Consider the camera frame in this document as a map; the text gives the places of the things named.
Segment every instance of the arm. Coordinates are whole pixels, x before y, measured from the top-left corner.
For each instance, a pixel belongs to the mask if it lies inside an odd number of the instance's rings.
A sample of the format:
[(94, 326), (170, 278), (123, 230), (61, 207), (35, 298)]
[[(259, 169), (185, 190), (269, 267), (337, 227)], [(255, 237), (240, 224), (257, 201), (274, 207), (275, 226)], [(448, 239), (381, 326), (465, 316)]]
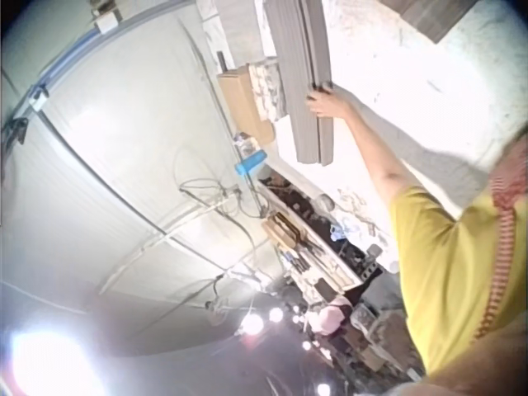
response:
[(351, 103), (325, 88), (309, 94), (308, 106), (317, 117), (342, 118), (346, 122), (375, 189), (387, 206), (400, 191), (420, 185), (387, 144), (363, 121)]

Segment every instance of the ceiling panel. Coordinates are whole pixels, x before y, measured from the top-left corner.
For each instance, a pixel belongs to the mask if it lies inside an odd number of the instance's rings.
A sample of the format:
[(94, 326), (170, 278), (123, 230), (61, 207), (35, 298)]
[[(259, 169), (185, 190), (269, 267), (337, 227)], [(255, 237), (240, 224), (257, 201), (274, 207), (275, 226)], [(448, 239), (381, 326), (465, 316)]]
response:
[(155, 222), (187, 201), (178, 190), (183, 182), (240, 182), (231, 142), (180, 21), (214, 70), (193, 5), (148, 21), (91, 54), (45, 106), (90, 166)]
[(2, 278), (73, 307), (152, 235), (36, 117), (7, 160), (2, 220)]

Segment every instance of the clutter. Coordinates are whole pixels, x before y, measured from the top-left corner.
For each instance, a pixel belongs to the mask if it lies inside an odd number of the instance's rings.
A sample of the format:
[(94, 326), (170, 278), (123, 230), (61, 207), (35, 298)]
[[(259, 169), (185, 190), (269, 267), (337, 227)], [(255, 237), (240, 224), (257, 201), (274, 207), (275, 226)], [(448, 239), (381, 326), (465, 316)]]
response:
[(268, 58), (249, 65), (249, 76), (258, 114), (262, 121), (276, 122), (288, 113), (279, 63)]

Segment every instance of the bright lamp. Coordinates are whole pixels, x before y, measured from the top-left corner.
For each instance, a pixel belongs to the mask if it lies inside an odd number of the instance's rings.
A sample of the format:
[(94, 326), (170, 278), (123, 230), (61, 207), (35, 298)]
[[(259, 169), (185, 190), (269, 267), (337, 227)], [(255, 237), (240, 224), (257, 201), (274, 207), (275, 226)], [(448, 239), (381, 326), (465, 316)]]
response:
[(81, 347), (54, 332), (15, 336), (12, 368), (17, 385), (28, 396), (105, 394)]

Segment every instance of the cardboard box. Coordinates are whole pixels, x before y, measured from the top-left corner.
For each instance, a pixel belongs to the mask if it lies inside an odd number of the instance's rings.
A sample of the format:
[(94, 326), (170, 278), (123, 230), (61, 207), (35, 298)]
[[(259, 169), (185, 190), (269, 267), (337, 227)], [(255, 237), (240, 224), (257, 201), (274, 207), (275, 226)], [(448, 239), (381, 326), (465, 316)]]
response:
[(248, 66), (220, 74), (218, 82), (238, 131), (251, 135), (261, 146), (271, 143), (275, 131), (269, 120), (260, 119)]

